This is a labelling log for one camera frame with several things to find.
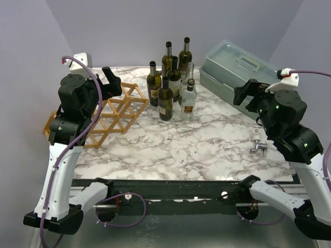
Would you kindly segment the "wooden wine rack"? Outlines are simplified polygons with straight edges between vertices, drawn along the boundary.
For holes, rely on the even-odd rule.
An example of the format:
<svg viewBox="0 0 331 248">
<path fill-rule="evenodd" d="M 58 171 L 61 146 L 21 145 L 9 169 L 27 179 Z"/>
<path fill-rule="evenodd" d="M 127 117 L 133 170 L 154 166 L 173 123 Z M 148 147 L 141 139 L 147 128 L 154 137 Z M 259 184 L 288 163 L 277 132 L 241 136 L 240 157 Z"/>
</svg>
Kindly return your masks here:
<svg viewBox="0 0 331 248">
<path fill-rule="evenodd" d="M 148 105 L 137 84 L 121 83 L 122 95 L 104 100 L 101 114 L 77 145 L 99 148 L 110 133 L 126 133 Z M 65 80 L 58 90 L 61 104 L 52 112 L 43 133 L 51 144 L 69 144 L 92 122 L 99 100 L 92 81 Z"/>
</svg>

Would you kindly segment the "clear square liquor bottle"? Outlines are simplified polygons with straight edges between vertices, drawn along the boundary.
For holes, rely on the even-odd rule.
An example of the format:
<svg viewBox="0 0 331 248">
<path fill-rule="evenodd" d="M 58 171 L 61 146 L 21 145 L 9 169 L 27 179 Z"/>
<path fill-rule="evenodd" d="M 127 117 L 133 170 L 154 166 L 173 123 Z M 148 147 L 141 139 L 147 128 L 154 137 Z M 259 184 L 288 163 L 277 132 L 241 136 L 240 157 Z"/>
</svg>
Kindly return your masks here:
<svg viewBox="0 0 331 248">
<path fill-rule="evenodd" d="M 180 117 L 181 119 L 192 119 L 195 103 L 197 100 L 197 91 L 195 89 L 194 79 L 189 79 L 186 88 L 182 90 L 182 103 Z"/>
</svg>

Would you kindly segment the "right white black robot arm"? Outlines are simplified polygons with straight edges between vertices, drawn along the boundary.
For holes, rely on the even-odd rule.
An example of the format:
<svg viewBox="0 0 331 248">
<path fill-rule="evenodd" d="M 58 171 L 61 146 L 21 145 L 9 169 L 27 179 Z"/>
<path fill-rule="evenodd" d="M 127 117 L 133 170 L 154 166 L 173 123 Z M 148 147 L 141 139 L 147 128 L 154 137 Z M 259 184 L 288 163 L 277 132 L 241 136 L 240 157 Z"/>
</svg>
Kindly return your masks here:
<svg viewBox="0 0 331 248">
<path fill-rule="evenodd" d="M 246 106 L 256 112 L 268 140 L 289 162 L 306 189 L 308 199 L 292 196 L 269 186 L 256 176 L 249 176 L 238 185 L 238 197 L 243 202 L 260 200 L 290 217 L 307 237 L 330 240 L 330 183 L 326 155 L 321 142 L 311 129 L 300 121 L 307 104 L 295 90 L 269 92 L 269 85 L 250 79 L 244 86 L 235 87 L 234 105 L 247 96 Z"/>
</svg>

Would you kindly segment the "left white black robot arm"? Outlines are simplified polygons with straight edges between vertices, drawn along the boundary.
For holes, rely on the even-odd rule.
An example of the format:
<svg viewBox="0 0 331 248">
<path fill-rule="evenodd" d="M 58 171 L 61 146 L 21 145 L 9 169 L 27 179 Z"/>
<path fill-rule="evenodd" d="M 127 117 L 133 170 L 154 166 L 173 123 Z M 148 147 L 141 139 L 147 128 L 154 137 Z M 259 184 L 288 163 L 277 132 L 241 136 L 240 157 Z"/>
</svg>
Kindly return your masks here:
<svg viewBox="0 0 331 248">
<path fill-rule="evenodd" d="M 40 200 L 34 211 L 24 216 L 24 225 L 47 229 L 61 235 L 74 235 L 84 214 L 101 201 L 114 200 L 113 183 L 97 178 L 74 198 L 70 198 L 73 173 L 87 138 L 86 128 L 100 100 L 122 94 L 121 80 L 109 67 L 103 67 L 108 83 L 98 86 L 80 74 L 69 74 L 60 82 L 61 101 L 50 124 L 49 165 Z"/>
</svg>

